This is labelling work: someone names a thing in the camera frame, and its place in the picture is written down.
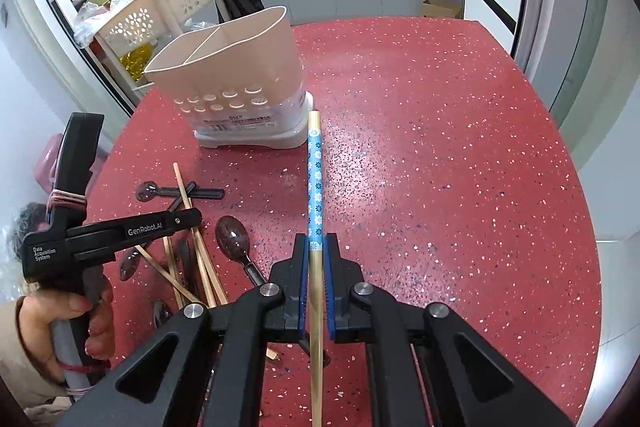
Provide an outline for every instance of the tile floor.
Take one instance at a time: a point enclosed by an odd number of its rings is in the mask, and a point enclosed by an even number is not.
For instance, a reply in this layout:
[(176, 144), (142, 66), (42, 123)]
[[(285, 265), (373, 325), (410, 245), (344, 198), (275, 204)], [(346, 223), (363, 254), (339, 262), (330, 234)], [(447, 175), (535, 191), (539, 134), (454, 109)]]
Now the tile floor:
[(592, 427), (600, 419), (640, 356), (640, 232), (626, 241), (598, 242), (598, 256), (600, 350), (578, 427)]

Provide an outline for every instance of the white utensil holder base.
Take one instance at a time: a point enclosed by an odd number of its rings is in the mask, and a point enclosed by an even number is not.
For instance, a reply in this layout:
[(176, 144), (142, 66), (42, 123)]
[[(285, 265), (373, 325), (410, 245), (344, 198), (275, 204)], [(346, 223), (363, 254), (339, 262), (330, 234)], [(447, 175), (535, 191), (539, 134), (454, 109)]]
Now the white utensil holder base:
[(259, 136), (248, 132), (220, 132), (206, 136), (194, 131), (193, 134), (202, 147), (216, 149), (224, 145), (255, 145), (270, 149), (295, 149), (306, 142), (309, 111), (314, 108), (314, 97), (306, 92), (300, 121), (290, 130), (270, 136)]

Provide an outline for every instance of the kitchen counter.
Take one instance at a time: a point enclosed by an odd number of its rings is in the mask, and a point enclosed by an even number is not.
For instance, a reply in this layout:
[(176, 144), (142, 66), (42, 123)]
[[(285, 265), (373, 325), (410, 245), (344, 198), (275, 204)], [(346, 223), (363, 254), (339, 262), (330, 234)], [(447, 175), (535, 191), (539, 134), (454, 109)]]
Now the kitchen counter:
[[(322, 115), (325, 230), (343, 256), (399, 301), (452, 306), (577, 419), (600, 338), (596, 244), (574, 165), (523, 74), (476, 22), (370, 18), (293, 31)], [(235, 300), (250, 283), (217, 249), (214, 224), (240, 219), (265, 274), (290, 256), (306, 230), (306, 146), (203, 149), (153, 89), (100, 174), (88, 223), (164, 209), (169, 200), (140, 203), (134, 191), (145, 180), (175, 186), (173, 162), (186, 182), (226, 190), (196, 206)], [(150, 252), (163, 259), (162, 241)], [(116, 264), (105, 272), (117, 363), (151, 334), (153, 301), (175, 301), (144, 262), (128, 282)], [(297, 346), (276, 348), (282, 362), (265, 372), (260, 425), (308, 425), (308, 361)], [(326, 348), (324, 422), (370, 427), (364, 348)]]

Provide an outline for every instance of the silver bolt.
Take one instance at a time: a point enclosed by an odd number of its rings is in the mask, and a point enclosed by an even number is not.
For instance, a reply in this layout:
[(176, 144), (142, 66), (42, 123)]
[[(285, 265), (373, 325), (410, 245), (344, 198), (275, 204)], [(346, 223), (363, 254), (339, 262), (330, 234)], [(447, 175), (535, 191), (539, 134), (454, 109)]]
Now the silver bolt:
[(449, 307), (441, 302), (429, 304), (429, 314), (435, 319), (443, 319), (449, 315)]
[(279, 291), (280, 286), (273, 282), (268, 282), (260, 286), (260, 293), (265, 297), (273, 297), (274, 295), (277, 295)]
[(187, 304), (184, 307), (184, 316), (188, 319), (197, 319), (204, 313), (204, 306), (202, 304), (193, 303)]
[(371, 295), (373, 293), (373, 285), (368, 282), (358, 282), (353, 289), (358, 295)]

